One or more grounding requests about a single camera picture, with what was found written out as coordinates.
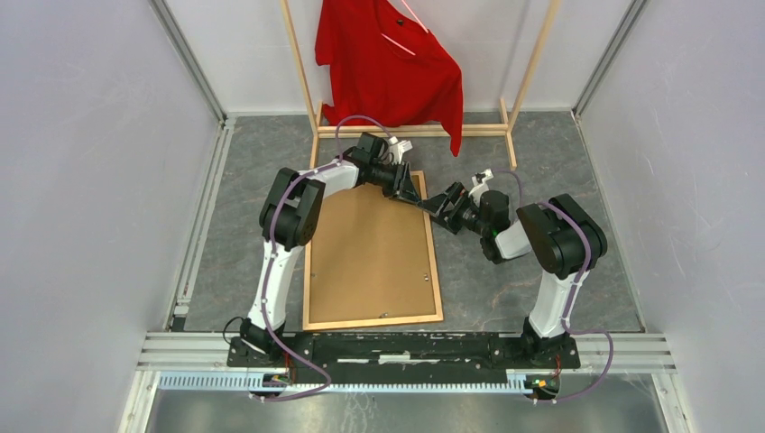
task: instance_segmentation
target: gray mat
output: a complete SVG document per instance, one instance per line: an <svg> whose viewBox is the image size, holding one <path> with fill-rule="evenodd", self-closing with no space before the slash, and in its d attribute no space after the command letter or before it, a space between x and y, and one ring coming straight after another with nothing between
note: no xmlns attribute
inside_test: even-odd
<svg viewBox="0 0 765 433"><path fill-rule="evenodd" d="M499 122L498 117L474 113L465 115L465 121ZM570 115L521 113L513 137L524 199L539 201L568 192L602 225L610 243L609 253L590 273L577 298L574 327L640 330L592 166ZM186 330L220 330L229 318L246 315L252 306L263 260L257 223L261 206L279 168L307 167L311 138L305 116L237 120ZM453 181L469 185L470 177L478 171L509 165L502 137L465 138L458 158L451 156L448 138L416 138L412 142L414 149L406 159L412 169L425 171L430 196ZM343 140L342 147L354 143ZM319 161L329 161L335 154L334 140L322 140ZM517 186L510 175L498 174L490 185L510 193L513 203L518 204ZM533 254L494 265L484 258L477 236L470 232L451 235L434 226L433 237L445 320L384 329L520 331L539 287L541 269ZM301 327L302 270L300 259L290 285L287 330Z"/></svg>

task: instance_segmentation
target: clothes rack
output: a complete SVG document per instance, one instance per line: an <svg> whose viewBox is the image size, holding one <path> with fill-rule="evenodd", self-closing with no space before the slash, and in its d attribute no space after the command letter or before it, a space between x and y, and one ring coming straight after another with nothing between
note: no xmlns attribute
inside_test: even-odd
<svg viewBox="0 0 765 433"><path fill-rule="evenodd" d="M521 81L521 87L518 90L518 94L515 97L515 101L512 104L512 111L510 115L507 114L507 105L505 105L504 98L500 97L500 114L502 116L502 122L499 124L463 124L462 135L464 137L505 137L507 142L507 153L510 156L509 163L510 168L515 170L518 167L518 162L515 158L515 150L512 145L512 128L515 126L515 122L518 119L518 113L521 111L523 99L526 97L526 93L529 90L529 85L534 76L534 71L539 63L539 57L542 49L547 42L549 31L552 28L552 24L555 21L555 16L560 8L561 0L550 0L548 10L545 13L544 21L539 30L537 41L534 44L534 50L531 52L529 63L526 67L526 71L523 74L523 80ZM295 68L298 71L300 77L300 86L303 92L303 98L305 99L306 109L309 113L309 122L311 130L313 131L313 145L311 149L311 161L310 166L315 167L318 162L318 141L322 138L333 138L335 136L335 127L322 125L322 113L321 102L318 103L318 108L314 109L313 102L311 100L309 84L306 79L306 70L303 66L303 59L300 56L300 48L298 47L298 40L295 36L295 26L292 23L292 15L290 13L290 5L288 0L280 0L281 13L284 18L284 26L287 29L287 35L290 39L290 47L292 48L292 56L295 60ZM395 128L388 128L391 133L397 134L401 137L445 137L448 136L447 132L440 124L411 124L404 125ZM383 131L373 125L360 125L360 126L341 126L340 137L341 138L353 138L358 137L361 133L370 133L383 135Z"/></svg>

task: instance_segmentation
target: wire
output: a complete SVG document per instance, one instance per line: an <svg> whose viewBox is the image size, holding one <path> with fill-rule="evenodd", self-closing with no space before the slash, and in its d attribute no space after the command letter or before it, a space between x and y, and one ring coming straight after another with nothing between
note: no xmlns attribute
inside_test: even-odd
<svg viewBox="0 0 765 433"><path fill-rule="evenodd" d="M553 206L552 204L548 202L539 202L537 204L552 210L553 212L556 213L556 215L558 215L558 217L560 217L560 219L566 221L571 226L571 228L574 229L576 234L579 235L579 239L582 240L582 244L584 244L585 246L585 261L582 263L582 267L576 273L576 276L574 277L574 281L571 283L571 289L568 291L566 306L563 308L563 317L560 319L561 326L566 332L568 332L568 334L572 336L583 336L587 334L603 334L605 338L608 340L608 360L606 360L605 367L603 368L603 372L600 373L600 376L598 376L597 379L595 379L595 382L590 384L590 386L584 388L582 391L575 392L565 397L556 398L550 401L552 403L556 403L556 402L569 401L578 397L582 397L592 392L598 386L600 386L605 376L608 374L608 371L611 369L611 363L613 362L613 338L611 338L611 334L609 334L609 332L606 331L605 329L587 329L584 331L574 331L568 326L569 316L571 315L571 309L574 307L574 299L576 298L576 293L579 291L579 282L582 280L582 276L585 275L585 272L587 268L590 266L590 262L592 260L592 256L593 256L592 248L590 247L590 243L587 242L587 237L585 236L585 232L582 231L582 228L571 218L571 216L566 215L566 213L564 213L562 210L558 209L557 207Z"/></svg>
<svg viewBox="0 0 765 433"><path fill-rule="evenodd" d="M237 320L237 319L244 320L244 318L241 316L235 316L231 318L228 322L226 322L226 325L223 327L223 332L221 333L221 335L223 335L223 341L227 342L229 345L231 344L231 341L226 340L226 330L228 329L228 327L231 326L232 323L234 323L234 320Z"/></svg>
<svg viewBox="0 0 765 433"><path fill-rule="evenodd" d="M385 133L385 135L388 135L388 138L393 138L393 134L391 134L390 131L388 131L388 128L383 126L380 122L377 122L376 120L372 119L368 115L350 115L346 117L345 119L341 120L340 122L337 122L337 126L335 127L335 141L337 142L337 158L342 162L343 161L343 144L340 142L340 126L342 126L345 122L353 119L362 119L367 122L371 122Z"/></svg>
<svg viewBox="0 0 765 433"><path fill-rule="evenodd" d="M298 369L290 359L290 354L284 352L284 368L287 370L287 377L290 378L291 383L295 383L298 380Z"/></svg>
<svg viewBox="0 0 765 433"><path fill-rule="evenodd" d="M549 390L547 388L541 388L541 387L538 388L538 389L546 392L548 395L551 395L553 397L553 399L556 399L558 397L558 394L560 394L560 390L561 390L562 386L563 386L563 381L561 380L560 377L558 377L558 390L557 391Z"/></svg>
<svg viewBox="0 0 765 433"><path fill-rule="evenodd" d="M393 156L393 152L391 152L391 145L388 143L388 141L387 140L383 140L382 144L384 145L383 148L380 150L380 155L382 155L382 157L380 155L378 155L377 156L377 161L380 161L383 164L388 165L388 164L393 162L393 158L395 158L395 157Z"/></svg>
<svg viewBox="0 0 765 433"><path fill-rule="evenodd" d="M555 372L552 374L552 378L555 379L560 375L560 354L555 355Z"/></svg>
<svg viewBox="0 0 765 433"><path fill-rule="evenodd" d="M337 165L340 162L342 162L343 160L342 147L343 146L342 146L342 143L340 142L340 126L342 126L345 122L351 119L364 119L366 121L372 122L373 124L376 124L377 126L379 126L380 129L382 129L388 135L388 137L392 137L392 134L385 128L385 126L383 126L382 124L380 124L380 122L377 122L376 120L366 115L350 115L337 123L337 126L335 127L335 140L337 142L337 161L332 161L329 164L322 165L321 167L317 167L316 169L308 170L300 174L295 180L293 180L290 183L287 189L284 190L284 194L281 195L281 199L279 200L279 203L276 205L276 209L274 210L273 217L271 219L271 226L269 227L269 239L271 239L271 255L269 256L268 264L266 265L266 268L265 268L265 274L263 275L263 291L261 292L261 314L263 314L263 323L265 324L266 331L268 331L268 334L273 339L273 342L276 343L276 345L278 345L279 347L281 347L281 350L289 354L292 357L292 359L297 359L298 361L305 364L310 369L324 376L326 381L324 382L324 384L319 385L317 388L313 388L310 390L306 390L303 392L298 392L296 394L286 395L286 396L270 397L270 398L261 397L261 401L268 401L268 402L293 401L293 400L301 399L303 397L308 397L309 395L314 395L318 392L321 392L325 390L329 385L332 384L332 378L324 369L322 369L316 364L313 364L308 359L298 355L295 351L287 347L287 345L284 344L283 341L281 341L279 336L276 335L276 332L274 332L273 326L271 325L271 321L269 321L268 319L268 310L266 308L266 305L268 304L268 297L267 297L268 280L269 280L269 277L271 276L273 263L275 262L276 256L277 256L277 244L275 242L275 239L276 239L276 222L279 220L279 214L281 213L281 210L284 208L284 204L287 202L287 197L290 196L292 190L295 189L295 187L297 187L299 183L301 183L304 179L310 176L314 176L316 174L319 174L322 171L326 171L334 167L337 167Z"/></svg>
<svg viewBox="0 0 765 433"><path fill-rule="evenodd" d="M521 176L519 176L518 173L510 169L500 168L500 169L492 169L492 171L495 171L498 173L509 173L515 178L515 181L518 183L518 207L523 207L523 182L521 181Z"/></svg>

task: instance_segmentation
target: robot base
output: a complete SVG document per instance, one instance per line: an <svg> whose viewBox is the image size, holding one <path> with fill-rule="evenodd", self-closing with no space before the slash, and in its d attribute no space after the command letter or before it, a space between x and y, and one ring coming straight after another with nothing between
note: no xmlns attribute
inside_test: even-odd
<svg viewBox="0 0 765 433"><path fill-rule="evenodd" d="M550 339L545 350L530 354L527 336L499 333L284 333L282 341L322 366L332 382L350 383L502 383L507 369L579 368L576 342ZM231 339L229 367L284 365L253 350L240 337ZM322 383L313 370L298 365L297 383Z"/></svg>

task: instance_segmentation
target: cork board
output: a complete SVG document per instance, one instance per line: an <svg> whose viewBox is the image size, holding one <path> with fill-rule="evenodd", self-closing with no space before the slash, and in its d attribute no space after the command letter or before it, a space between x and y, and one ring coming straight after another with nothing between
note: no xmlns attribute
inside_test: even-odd
<svg viewBox="0 0 765 433"><path fill-rule="evenodd" d="M425 198L425 176L412 172ZM324 200L306 247L303 329L444 319L430 218L363 185Z"/></svg>

